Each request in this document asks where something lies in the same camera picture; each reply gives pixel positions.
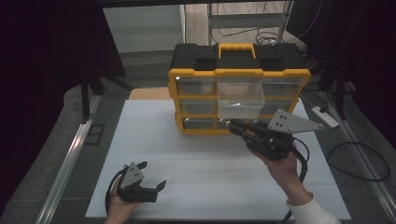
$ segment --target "white table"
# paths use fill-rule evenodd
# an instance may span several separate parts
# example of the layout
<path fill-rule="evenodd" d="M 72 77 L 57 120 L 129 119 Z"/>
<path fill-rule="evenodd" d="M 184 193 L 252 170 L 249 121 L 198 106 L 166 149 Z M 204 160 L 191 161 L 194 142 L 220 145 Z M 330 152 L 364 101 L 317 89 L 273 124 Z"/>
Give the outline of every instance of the white table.
<path fill-rule="evenodd" d="M 105 217 L 105 193 L 124 164 L 147 161 L 142 187 L 167 180 L 156 203 L 143 203 L 138 220 L 281 220 L 289 209 L 286 196 L 262 161 L 233 134 L 183 135 L 178 132 L 171 100 L 128 100 L 120 115 L 86 217 Z M 307 119 L 297 104 L 294 114 Z M 323 207 L 350 219 L 313 132 L 294 135 L 311 152 L 304 185 Z M 306 156 L 304 147 L 297 148 Z"/>

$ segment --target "wrist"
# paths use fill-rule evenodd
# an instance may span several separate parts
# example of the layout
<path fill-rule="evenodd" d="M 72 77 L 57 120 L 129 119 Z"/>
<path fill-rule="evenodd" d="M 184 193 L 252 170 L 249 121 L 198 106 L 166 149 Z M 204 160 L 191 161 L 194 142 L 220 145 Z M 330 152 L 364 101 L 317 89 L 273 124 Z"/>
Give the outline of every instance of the wrist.
<path fill-rule="evenodd" d="M 284 181 L 279 186 L 285 191 L 288 196 L 288 203 L 291 205 L 307 204 L 313 199 L 313 195 L 305 189 L 298 177 Z"/>

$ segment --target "yellow toolbox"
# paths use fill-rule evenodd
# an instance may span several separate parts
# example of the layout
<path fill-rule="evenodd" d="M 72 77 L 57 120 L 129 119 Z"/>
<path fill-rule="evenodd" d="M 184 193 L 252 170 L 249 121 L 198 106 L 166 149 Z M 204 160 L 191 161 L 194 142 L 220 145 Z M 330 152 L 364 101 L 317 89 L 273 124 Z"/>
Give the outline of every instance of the yellow toolbox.
<path fill-rule="evenodd" d="M 229 119 L 271 119 L 292 112 L 311 74 L 294 44 L 178 44 L 169 94 L 182 133 L 229 133 Z"/>

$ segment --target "aluminum rail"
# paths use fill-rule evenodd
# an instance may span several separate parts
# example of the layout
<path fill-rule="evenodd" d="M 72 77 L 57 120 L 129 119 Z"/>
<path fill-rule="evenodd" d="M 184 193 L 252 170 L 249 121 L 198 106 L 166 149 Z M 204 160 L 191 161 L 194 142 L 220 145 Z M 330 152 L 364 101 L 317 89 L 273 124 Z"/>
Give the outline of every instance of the aluminum rail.
<path fill-rule="evenodd" d="M 84 140 L 88 134 L 88 131 L 92 125 L 92 119 L 96 112 L 97 106 L 99 105 L 102 96 L 94 95 L 91 100 L 91 114 L 85 124 L 80 124 L 76 136 L 64 158 L 64 163 L 59 170 L 58 175 L 53 182 L 53 185 L 49 191 L 46 201 L 35 221 L 36 224 L 50 223 L 53 215 L 55 214 L 56 208 L 58 207 L 59 201 L 64 194 L 64 189 L 69 180 L 69 177 L 73 171 L 74 165 L 76 164 L 79 152 L 84 144 Z"/>

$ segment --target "human hand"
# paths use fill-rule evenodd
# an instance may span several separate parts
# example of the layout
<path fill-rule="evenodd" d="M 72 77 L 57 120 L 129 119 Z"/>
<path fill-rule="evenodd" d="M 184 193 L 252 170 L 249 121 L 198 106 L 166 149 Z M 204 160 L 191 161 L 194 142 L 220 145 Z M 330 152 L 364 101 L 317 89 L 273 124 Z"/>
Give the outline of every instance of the human hand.
<path fill-rule="evenodd" d="M 131 218 L 132 212 L 141 203 L 128 203 L 117 194 L 117 186 L 120 178 L 117 178 L 110 193 L 110 206 L 105 224 L 122 224 Z"/>
<path fill-rule="evenodd" d="M 271 176 L 285 191 L 290 204 L 302 205 L 312 201 L 313 195 L 306 191 L 297 175 L 297 158 L 292 153 L 289 153 L 289 156 L 285 159 L 271 161 L 259 152 L 253 149 L 249 150 L 265 163 Z"/>

